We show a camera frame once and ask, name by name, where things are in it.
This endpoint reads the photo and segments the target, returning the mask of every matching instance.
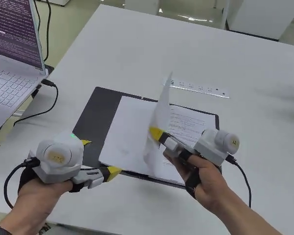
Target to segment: black clipboard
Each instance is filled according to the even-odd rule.
[[[75,128],[73,129],[73,133],[81,140],[88,140],[92,142],[91,144],[87,144],[84,147],[83,165],[90,167],[100,167],[103,165],[99,162],[99,156],[122,96],[157,102],[157,100],[144,98],[133,94],[127,94],[102,87],[96,87],[90,99],[88,100],[81,116],[79,117]],[[218,115],[195,109],[190,110],[214,115],[216,120],[216,129],[219,130]],[[131,177],[149,180],[178,188],[184,188],[180,185],[150,178],[144,174],[139,174],[131,171],[124,171],[122,173]]]

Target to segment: hand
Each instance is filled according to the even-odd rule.
[[[38,233],[60,196],[72,187],[71,181],[50,185],[37,178],[29,181],[19,191],[13,210],[0,226],[12,234]]]
[[[175,166],[182,179],[186,181],[190,176],[189,170],[177,158],[165,157]],[[201,184],[195,189],[195,198],[207,210],[212,213],[218,212],[218,206],[233,192],[226,184],[219,170],[208,160],[192,155],[188,162],[199,168]]]

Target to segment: wrist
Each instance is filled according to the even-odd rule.
[[[32,216],[11,211],[1,222],[0,227],[11,234],[32,235],[39,231],[44,222]]]
[[[226,190],[215,204],[213,214],[221,221],[230,216],[239,215],[242,210],[248,209],[248,206],[231,189]]]

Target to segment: white table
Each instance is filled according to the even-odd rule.
[[[158,98],[163,78],[211,84],[230,99],[172,89],[171,102],[217,113],[220,127],[241,138],[237,153],[253,193],[252,207],[294,234],[294,47],[215,28],[101,5],[50,76],[55,108],[17,124],[0,149],[0,212],[8,173],[41,140],[73,130],[96,86]],[[47,109],[55,91],[43,87],[25,115]],[[241,173],[224,177],[245,201]],[[9,196],[16,198],[20,172]],[[65,194],[50,221],[117,234],[227,234],[223,224],[184,190],[123,175]]]

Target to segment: paper sheet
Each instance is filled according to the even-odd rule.
[[[172,78],[172,72],[170,73],[160,98],[157,102],[156,108],[151,116],[149,127],[157,127],[161,130],[167,130],[170,120],[170,103],[169,103],[169,91]],[[158,156],[160,144],[156,142],[148,133],[146,139],[146,145],[144,149],[144,161],[147,164],[149,170],[153,175],[157,175],[162,164],[162,158]]]
[[[124,170],[150,175],[143,151],[155,102],[122,96],[99,161]]]

